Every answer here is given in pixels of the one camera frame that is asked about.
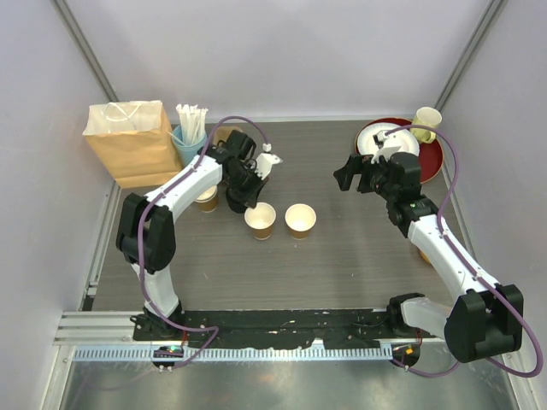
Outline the brown paper cup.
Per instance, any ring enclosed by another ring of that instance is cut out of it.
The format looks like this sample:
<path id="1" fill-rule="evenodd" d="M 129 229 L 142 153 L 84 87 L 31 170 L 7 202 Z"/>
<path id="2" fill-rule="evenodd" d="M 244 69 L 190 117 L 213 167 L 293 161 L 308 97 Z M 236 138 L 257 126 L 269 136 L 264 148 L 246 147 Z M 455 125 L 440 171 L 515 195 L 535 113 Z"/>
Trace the brown paper cup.
<path id="1" fill-rule="evenodd" d="M 285 223 L 289 233 L 296 240 L 306 238 L 317 221 L 316 212 L 309 205 L 296 203 L 285 212 Z"/>
<path id="2" fill-rule="evenodd" d="M 263 241 L 271 237 L 276 221 L 276 211 L 266 202 L 259 202 L 254 208 L 247 208 L 244 221 L 255 239 Z"/>

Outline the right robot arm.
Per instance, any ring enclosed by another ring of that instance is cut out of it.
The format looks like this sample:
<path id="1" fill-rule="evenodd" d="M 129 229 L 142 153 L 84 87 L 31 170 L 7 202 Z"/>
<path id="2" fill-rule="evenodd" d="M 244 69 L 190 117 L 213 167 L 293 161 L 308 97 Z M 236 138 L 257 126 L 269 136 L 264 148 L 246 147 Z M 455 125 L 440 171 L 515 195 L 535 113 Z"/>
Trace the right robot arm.
<path id="1" fill-rule="evenodd" d="M 523 312 L 523 295 L 513 284 L 499 284 L 457 241 L 435 203 L 421 192 L 416 155 L 398 152 L 375 160 L 352 154 L 333 176 L 342 191 L 359 176 L 358 192 L 385 199 L 391 223 L 430 261 L 454 302 L 446 307 L 421 293 L 392 297 L 385 324 L 393 336 L 421 329 L 443 338 L 461 363 L 521 347 L 522 326 L 515 316 Z"/>

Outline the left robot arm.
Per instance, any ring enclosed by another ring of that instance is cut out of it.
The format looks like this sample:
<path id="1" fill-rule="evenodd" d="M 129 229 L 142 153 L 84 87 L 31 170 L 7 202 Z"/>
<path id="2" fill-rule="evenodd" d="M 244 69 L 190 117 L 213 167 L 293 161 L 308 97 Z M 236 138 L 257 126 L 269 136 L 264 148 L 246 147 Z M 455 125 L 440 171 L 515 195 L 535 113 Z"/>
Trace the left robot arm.
<path id="1" fill-rule="evenodd" d="M 220 183 L 227 185 L 226 199 L 234 213 L 255 208 L 273 165 L 280 162 L 269 143 L 260 154 L 255 149 L 252 138 L 233 131 L 225 142 L 201 148 L 167 183 L 143 196 L 132 193 L 125 198 L 115 246 L 146 292 L 144 311 L 132 322 L 148 339 L 174 340 L 184 324 L 169 268 L 176 252 L 176 220 Z"/>

